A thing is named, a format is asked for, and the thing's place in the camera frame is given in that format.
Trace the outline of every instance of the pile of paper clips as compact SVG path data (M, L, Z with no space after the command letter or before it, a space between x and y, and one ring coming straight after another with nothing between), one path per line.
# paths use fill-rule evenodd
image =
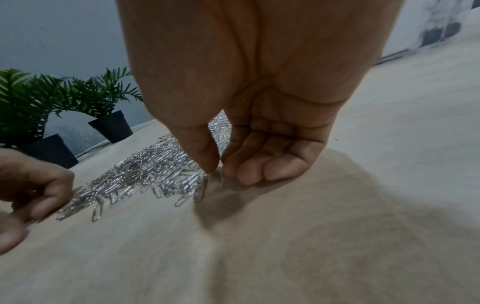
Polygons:
M225 114L215 117L209 128L222 153L230 141L232 129ZM175 137L167 134L156 144L133 154L87 184L59 211L57 220L64 220L96 203L91 217L95 222L101 218L105 203L113 207L148 189L152 189L157 198L180 195L176 207L192 197L199 202L203 198L205 182L206 174L185 154Z

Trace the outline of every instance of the human hand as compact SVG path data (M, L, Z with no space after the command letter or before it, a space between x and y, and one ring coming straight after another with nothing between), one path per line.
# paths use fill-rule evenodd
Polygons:
M74 174L15 150L0 150L0 200L13 212L0 211L0 254L22 242L26 227L42 221L72 198Z
M232 124L223 172L246 185L310 168L381 55L402 0L117 0L150 113L210 173L208 122Z

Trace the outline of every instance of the dark object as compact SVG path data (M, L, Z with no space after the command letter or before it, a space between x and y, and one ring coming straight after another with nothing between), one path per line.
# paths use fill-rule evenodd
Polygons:
M462 29L462 24L460 22L450 23L449 25L446 26L445 38L450 38L452 36L455 36L460 32L461 29Z
M442 39L442 32L443 29L432 29L429 31L426 31L425 34L423 35L423 42L421 44L422 47L432 45L434 43L440 42Z
M125 120L122 111L116 111L88 123L99 131L111 143L119 142L132 135L132 129Z
M18 150L36 159L53 163L66 169L70 169L79 163L58 134L34 141Z

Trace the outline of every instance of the potted plant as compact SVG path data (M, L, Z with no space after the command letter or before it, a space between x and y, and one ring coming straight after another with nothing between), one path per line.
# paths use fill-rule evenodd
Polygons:
M107 69L99 77L88 80L72 78L62 86L65 103L58 110L77 111L95 117L88 124L99 131L110 142L116 143L132 135L133 132L125 120L122 111L115 111L119 101L143 101L138 88L124 87L121 79L131 76L127 68Z
M44 138L49 114L61 112L62 79L0 71L0 146L70 169L77 159L58 135Z

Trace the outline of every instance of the black pot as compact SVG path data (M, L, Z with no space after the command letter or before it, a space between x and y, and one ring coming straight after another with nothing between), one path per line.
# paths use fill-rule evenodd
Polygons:
M92 120L88 124L99 131L111 143L119 142L133 134L121 111Z
M18 150L36 159L53 163L66 169L70 169L79 163L58 134L37 140L20 147Z

